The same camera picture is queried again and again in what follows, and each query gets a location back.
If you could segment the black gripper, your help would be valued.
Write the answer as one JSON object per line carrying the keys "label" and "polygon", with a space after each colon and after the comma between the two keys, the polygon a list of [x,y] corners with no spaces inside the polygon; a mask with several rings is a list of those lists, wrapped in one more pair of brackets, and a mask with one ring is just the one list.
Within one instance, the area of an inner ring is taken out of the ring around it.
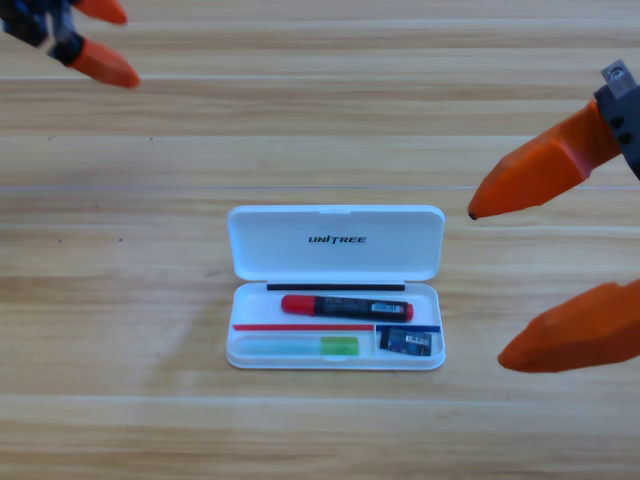
{"label": "black gripper", "polygon": [[86,16],[115,25],[126,25],[128,16],[118,0],[1,0],[3,30],[39,48],[49,36],[48,19],[55,44],[48,55],[89,78],[122,88],[136,88],[140,78],[126,58],[114,49],[76,32],[71,8]]}
{"label": "black gripper", "polygon": [[528,141],[489,172],[469,216],[540,206],[587,180],[621,154],[639,177],[639,84],[619,59],[601,71],[605,85],[584,108]]}

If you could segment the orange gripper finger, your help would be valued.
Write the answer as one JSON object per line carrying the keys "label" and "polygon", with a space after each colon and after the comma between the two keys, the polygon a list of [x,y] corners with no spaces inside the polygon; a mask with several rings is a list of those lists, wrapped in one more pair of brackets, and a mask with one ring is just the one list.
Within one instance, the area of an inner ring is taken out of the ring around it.
{"label": "orange gripper finger", "polygon": [[506,369],[557,373],[639,355],[639,282],[609,282],[534,318],[498,355]]}

